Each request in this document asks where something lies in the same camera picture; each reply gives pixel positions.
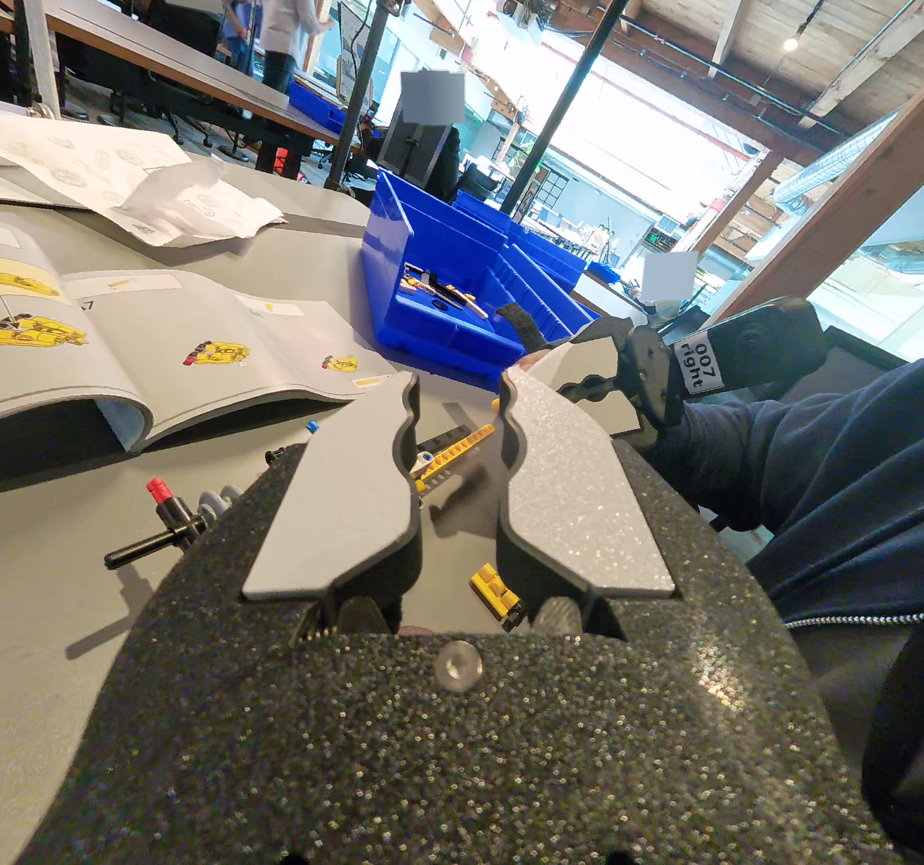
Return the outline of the black computer monitor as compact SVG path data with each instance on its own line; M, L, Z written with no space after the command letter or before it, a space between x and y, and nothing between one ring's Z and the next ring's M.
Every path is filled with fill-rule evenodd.
M407 122L401 113L387 132L377 163L430 196L451 204L458 191L460 134L454 125Z

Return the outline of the person's navy jacket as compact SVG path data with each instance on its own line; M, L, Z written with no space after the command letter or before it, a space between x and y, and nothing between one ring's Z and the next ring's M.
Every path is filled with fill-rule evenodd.
M922 855L922 498L837 500L778 534L750 570L790 628L823 624L918 629L887 674L872 715L860 787L895 842Z

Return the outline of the lego technic vehicle model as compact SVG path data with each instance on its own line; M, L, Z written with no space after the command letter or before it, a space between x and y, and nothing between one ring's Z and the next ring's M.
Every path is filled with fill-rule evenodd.
M494 433L495 426L492 424L485 424L473 431L462 424L418 444L417 460L411 470L411 477L415 481L420 501L457 474L463 459ZM191 509L161 478L149 481L147 489L154 499L155 511L165 529L152 537L106 554L103 563L109 571L117 571L168 547L188 550L243 496L237 486L229 484L220 492L203 491L198 506Z

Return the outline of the lego instruction booklet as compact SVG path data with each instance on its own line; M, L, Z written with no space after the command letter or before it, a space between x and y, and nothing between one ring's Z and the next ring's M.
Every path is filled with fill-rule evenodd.
M2 446L39 455L38 441L87 404L122 450L239 410L311 400L345 404L394 368L326 302L239 293L181 270L61 274L12 214L2 215Z

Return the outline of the long background table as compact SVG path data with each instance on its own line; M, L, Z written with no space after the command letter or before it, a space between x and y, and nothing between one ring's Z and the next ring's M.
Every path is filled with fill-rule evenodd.
M138 81L105 82L107 88L166 107L185 100L178 113L252 141L266 139L309 152L313 141L337 144L337 132L320 126L283 96L213 57L196 51L98 0L43 0L50 31L140 69Z

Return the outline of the small yellow lego brick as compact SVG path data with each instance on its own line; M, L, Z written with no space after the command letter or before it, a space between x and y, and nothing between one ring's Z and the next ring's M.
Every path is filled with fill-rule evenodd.
M526 618L523 601L503 583L491 564L484 564L473 574L468 585L505 632L514 630Z

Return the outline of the person's right forearm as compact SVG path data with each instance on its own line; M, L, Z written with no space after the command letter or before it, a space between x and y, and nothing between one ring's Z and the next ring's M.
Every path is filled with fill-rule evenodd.
M922 498L923 364L844 395L687 404L642 454L691 503L738 531L777 533L840 494L888 506Z

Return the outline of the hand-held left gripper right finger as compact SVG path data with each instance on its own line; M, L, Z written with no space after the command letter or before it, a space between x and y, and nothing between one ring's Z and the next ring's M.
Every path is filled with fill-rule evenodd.
M502 376L500 527L512 554L566 588L610 597L671 597L676 584L607 432L515 366Z

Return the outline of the flat white printed paper bag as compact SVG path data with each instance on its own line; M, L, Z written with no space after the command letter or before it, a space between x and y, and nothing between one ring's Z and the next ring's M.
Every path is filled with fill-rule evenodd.
M191 157L160 132L2 114L1 155L79 205L119 207L151 173Z

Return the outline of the blue plastic parts bin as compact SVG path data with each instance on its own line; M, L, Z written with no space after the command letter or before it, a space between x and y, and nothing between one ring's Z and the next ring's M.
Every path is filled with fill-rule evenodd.
M502 306L518 305L550 342L592 321L502 231L386 170L361 255L376 339L435 374L497 382L525 352Z

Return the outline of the black stand pole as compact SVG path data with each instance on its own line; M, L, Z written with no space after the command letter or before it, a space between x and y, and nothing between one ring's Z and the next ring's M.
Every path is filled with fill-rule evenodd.
M623 18L626 6L630 0L612 0L608 5L603 17L600 19L590 41L586 45L579 61L577 62L571 76L569 77L565 88L558 97L552 112L545 122L541 132L531 146L524 162L519 169L514 183L502 203L501 210L509 216L512 216L521 198L527 190L538 166L550 145L550 142L558 130L567 111L571 108L578 92L583 85L586 77L593 67L596 59L601 55L604 44L608 41L616 24Z
M376 0L376 9L372 17L363 56L356 70L355 82L347 106L344 126L334 149L331 168L325 182L324 187L326 189L331 191L342 190L343 177L352 148L353 138L359 129L363 99L367 95L369 84L372 80L374 66L387 22L389 17L399 16L402 8L403 0Z

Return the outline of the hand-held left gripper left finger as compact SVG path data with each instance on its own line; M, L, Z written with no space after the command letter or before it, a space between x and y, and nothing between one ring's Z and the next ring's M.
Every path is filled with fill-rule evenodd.
M421 543L418 377L398 372L324 419L241 588L249 602L342 590Z

